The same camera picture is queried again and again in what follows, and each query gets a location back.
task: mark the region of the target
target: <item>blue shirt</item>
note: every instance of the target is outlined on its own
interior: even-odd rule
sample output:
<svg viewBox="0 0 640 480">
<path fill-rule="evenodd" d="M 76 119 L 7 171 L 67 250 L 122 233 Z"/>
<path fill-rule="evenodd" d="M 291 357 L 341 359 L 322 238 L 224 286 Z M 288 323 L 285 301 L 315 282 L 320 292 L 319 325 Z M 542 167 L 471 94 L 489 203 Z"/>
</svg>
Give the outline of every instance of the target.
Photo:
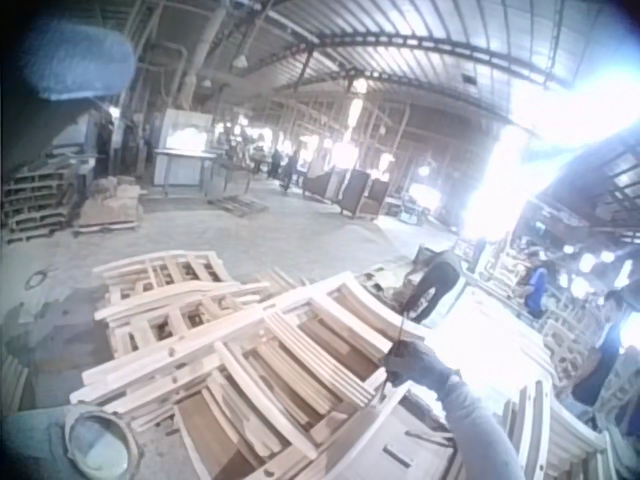
<svg viewBox="0 0 640 480">
<path fill-rule="evenodd" d="M 529 286 L 533 287 L 533 292 L 525 297 L 524 304 L 533 315 L 539 315 L 542 313 L 542 297 L 547 289 L 547 270 L 539 267 L 533 272 Z"/>
</svg>

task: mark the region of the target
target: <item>blurry object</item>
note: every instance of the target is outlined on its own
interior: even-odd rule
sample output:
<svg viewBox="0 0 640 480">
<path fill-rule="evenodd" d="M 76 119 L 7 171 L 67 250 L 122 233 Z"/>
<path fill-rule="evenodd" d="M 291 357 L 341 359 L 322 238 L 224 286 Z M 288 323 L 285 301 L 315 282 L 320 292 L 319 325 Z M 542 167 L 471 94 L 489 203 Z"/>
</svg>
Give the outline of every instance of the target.
<svg viewBox="0 0 640 480">
<path fill-rule="evenodd" d="M 580 271 L 584 273 L 589 273 L 593 268 L 593 266 L 596 264 L 596 262 L 597 262 L 596 257 L 591 255 L 590 253 L 585 253 L 580 258 L 580 263 L 578 264 L 578 268 L 580 269 Z"/>
<path fill-rule="evenodd" d="M 2 346 L 2 417 L 20 411 L 22 391 L 27 380 L 29 369 L 18 363 L 18 359 L 9 355 Z"/>
<path fill-rule="evenodd" d="M 132 177 L 96 180 L 80 210 L 74 233 L 137 227 L 142 217 L 142 207 L 138 204 L 142 193 Z"/>
</svg>

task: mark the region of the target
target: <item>dark shirt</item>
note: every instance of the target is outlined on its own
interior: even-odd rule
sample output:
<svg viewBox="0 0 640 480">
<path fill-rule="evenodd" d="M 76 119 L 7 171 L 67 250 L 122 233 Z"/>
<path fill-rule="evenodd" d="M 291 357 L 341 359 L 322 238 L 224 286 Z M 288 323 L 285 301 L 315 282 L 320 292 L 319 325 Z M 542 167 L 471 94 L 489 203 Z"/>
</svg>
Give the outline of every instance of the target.
<svg viewBox="0 0 640 480">
<path fill-rule="evenodd" d="M 587 378 L 577 383 L 571 391 L 573 398 L 583 405 L 588 407 L 595 405 L 604 382 L 606 382 L 618 360 L 620 355 L 620 325 L 621 322 L 616 322 L 609 328 L 602 344 L 598 347 L 601 358 L 596 368 Z"/>
</svg>

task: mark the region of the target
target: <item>worker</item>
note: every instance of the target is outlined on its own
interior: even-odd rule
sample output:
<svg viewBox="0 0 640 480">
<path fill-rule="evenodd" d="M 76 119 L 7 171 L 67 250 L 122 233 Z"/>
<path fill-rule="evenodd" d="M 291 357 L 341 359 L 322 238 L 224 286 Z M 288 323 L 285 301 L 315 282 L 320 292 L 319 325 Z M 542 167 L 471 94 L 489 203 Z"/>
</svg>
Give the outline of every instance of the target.
<svg viewBox="0 0 640 480">
<path fill-rule="evenodd" d="M 277 148 L 271 155 L 271 165 L 269 165 L 269 171 L 267 172 L 267 178 L 278 178 L 280 172 L 280 165 L 282 165 L 282 154 Z"/>
<path fill-rule="evenodd" d="M 384 366 L 394 387 L 412 381 L 438 395 L 469 480 L 524 480 L 503 428 L 429 347 L 400 340 L 384 358 Z"/>
<path fill-rule="evenodd" d="M 525 309 L 529 315 L 535 319 L 541 319 L 544 315 L 542 298 L 547 290 L 551 264 L 541 259 L 539 250 L 531 250 L 527 253 L 527 260 L 531 267 L 519 282 L 521 286 L 516 289 L 515 295 L 523 298 Z"/>
<path fill-rule="evenodd" d="M 570 395 L 562 401 L 565 408 L 581 420 L 590 415 L 591 407 L 598 400 L 620 355 L 620 330 L 626 316 L 620 291 L 607 292 L 602 311 L 604 326 L 600 340 L 587 353 L 580 371 L 568 387 Z"/>
<path fill-rule="evenodd" d="M 444 296 L 453 290 L 462 274 L 460 258 L 452 250 L 444 250 L 436 253 L 426 260 L 419 262 L 406 275 L 406 280 L 420 270 L 426 272 L 407 299 L 402 308 L 402 314 L 408 315 L 415 309 L 420 300 L 432 289 L 434 293 L 428 300 L 427 305 L 411 319 L 412 322 L 421 323 L 433 313 Z"/>
<path fill-rule="evenodd" d="M 298 171 L 298 162 L 300 161 L 300 148 L 296 148 L 289 160 L 282 169 L 282 178 L 280 179 L 280 187 L 286 192 L 291 186 L 293 175 Z"/>
</svg>

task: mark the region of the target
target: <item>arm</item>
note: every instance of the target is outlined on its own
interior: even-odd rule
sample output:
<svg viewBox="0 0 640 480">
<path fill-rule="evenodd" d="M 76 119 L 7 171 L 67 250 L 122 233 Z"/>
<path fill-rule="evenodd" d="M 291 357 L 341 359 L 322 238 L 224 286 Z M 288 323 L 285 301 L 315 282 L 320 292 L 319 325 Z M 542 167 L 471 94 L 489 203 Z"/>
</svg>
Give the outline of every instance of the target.
<svg viewBox="0 0 640 480">
<path fill-rule="evenodd" d="M 469 480 L 524 480 L 518 456 L 491 412 L 424 344 L 401 340 L 385 357 L 389 381 L 411 380 L 438 394 Z"/>
</svg>

